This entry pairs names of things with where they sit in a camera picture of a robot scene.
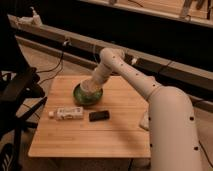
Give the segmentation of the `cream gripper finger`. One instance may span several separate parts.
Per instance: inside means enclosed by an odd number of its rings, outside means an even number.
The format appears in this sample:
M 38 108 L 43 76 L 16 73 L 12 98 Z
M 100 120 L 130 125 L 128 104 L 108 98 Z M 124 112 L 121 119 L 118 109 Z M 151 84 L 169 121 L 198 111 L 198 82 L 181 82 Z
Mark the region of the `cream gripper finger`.
M 99 84 L 96 84 L 93 80 L 84 80 L 81 83 L 81 89 L 85 93 L 95 93 L 101 89 L 101 86 Z

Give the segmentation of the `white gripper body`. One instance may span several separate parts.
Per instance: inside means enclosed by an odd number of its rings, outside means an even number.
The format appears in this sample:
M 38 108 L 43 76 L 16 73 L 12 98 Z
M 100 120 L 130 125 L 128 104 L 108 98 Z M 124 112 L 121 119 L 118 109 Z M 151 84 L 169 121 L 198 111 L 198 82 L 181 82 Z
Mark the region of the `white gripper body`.
M 112 70 L 105 65 L 98 65 L 92 72 L 92 80 L 99 85 L 103 85 L 107 82 Z

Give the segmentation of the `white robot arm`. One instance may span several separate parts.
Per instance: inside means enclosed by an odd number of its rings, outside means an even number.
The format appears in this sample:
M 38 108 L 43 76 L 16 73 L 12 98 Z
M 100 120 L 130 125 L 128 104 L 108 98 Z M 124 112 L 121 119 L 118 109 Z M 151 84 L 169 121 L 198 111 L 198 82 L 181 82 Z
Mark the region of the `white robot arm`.
M 124 62 L 121 49 L 104 48 L 92 76 L 82 81 L 86 94 L 99 90 L 112 71 L 120 74 L 149 104 L 151 171 L 203 171 L 192 102 L 179 88 L 163 86 Z

